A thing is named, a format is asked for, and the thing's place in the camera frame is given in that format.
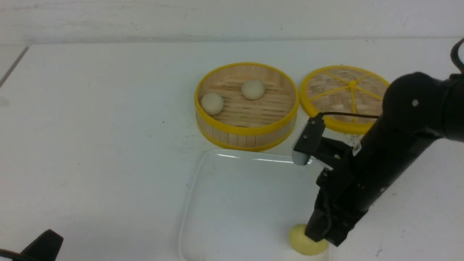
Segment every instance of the black cable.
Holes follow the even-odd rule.
[[[0,248],[0,256],[15,260],[15,261],[37,261],[32,257],[28,257],[26,255],[19,254],[19,253],[6,250],[6,249],[1,249],[1,248]]]
[[[321,112],[321,114],[323,116],[325,116],[325,115],[340,115],[340,116],[353,116],[353,117],[371,118],[371,119],[377,119],[379,117],[377,115],[366,115],[366,114],[356,114],[356,113],[337,112],[337,111],[326,111],[326,112]]]
[[[459,48],[464,43],[464,38],[457,42],[451,49],[451,62],[459,69],[461,73],[464,73],[464,63],[459,58]]]

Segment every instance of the white wall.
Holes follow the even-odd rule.
[[[0,44],[461,37],[462,0],[0,0]]]

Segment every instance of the black robotic arm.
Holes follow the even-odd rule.
[[[308,120],[292,152],[293,162],[309,157],[324,162],[320,187],[305,234],[314,241],[340,245],[369,207],[434,141],[464,142],[464,64],[458,49],[451,60],[461,74],[440,81],[415,72],[394,80],[382,103],[383,114],[353,148],[322,137],[323,116]]]

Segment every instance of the bamboo steamer basket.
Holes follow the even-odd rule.
[[[261,80],[262,98],[247,100],[241,86],[250,79]],[[210,92],[224,99],[224,108],[209,116],[200,100]],[[236,63],[207,74],[195,92],[195,109],[201,133],[215,145],[235,150],[262,151],[284,141],[293,130],[298,109],[298,92],[293,81],[280,70],[258,63]]]
[[[323,67],[311,72],[301,83],[301,106],[310,117],[325,111],[380,115],[388,86],[385,79],[361,68]],[[375,119],[327,115],[324,122],[331,130],[363,135]]]

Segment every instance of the white table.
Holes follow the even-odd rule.
[[[457,39],[32,46],[0,89],[0,246],[20,251],[44,230],[58,260],[180,260],[188,185],[203,153],[193,93],[233,62],[310,71],[359,66],[387,80],[447,78]],[[296,131],[306,116],[300,109]],[[328,131],[331,137],[348,136]],[[289,154],[293,133],[270,153]],[[338,248],[343,260],[461,260],[464,144],[436,142]]]

